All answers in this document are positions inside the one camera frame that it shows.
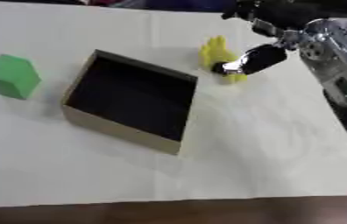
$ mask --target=cardboard box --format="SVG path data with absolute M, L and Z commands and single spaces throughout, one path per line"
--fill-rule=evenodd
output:
M 62 109 L 76 125 L 177 154 L 196 83 L 188 74 L 95 51 Z

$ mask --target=yellow toy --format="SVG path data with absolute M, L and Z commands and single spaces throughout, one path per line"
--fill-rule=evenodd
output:
M 203 45 L 199 51 L 200 65 L 211 71 L 212 66 L 217 62 L 232 62 L 238 59 L 238 56 L 227 50 L 226 40 L 223 36 L 211 38 L 208 44 Z M 240 73 L 232 73 L 225 76 L 229 83 L 236 83 L 238 81 L 246 81 L 247 76 Z

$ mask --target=table surface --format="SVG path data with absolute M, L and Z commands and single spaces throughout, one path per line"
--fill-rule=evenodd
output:
M 218 14 L 0 3 L 0 54 L 32 61 L 27 101 L 0 95 L 0 206 L 347 194 L 347 133 L 293 53 L 224 86 L 197 48 L 270 39 Z M 100 49 L 200 78 L 178 157 L 69 124 L 60 98 Z

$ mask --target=green cube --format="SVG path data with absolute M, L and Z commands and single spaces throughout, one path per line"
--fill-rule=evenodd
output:
M 40 81 L 29 60 L 0 55 L 0 95 L 27 99 Z

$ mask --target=white table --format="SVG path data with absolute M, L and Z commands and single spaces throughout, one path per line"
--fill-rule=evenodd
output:
M 270 41 L 218 14 L 0 3 L 0 53 L 43 79 L 28 101 L 0 96 L 0 206 L 347 194 L 347 134 L 297 55 L 222 86 L 196 65 L 216 35 L 237 53 Z M 64 119 L 94 49 L 200 77 L 178 157 Z

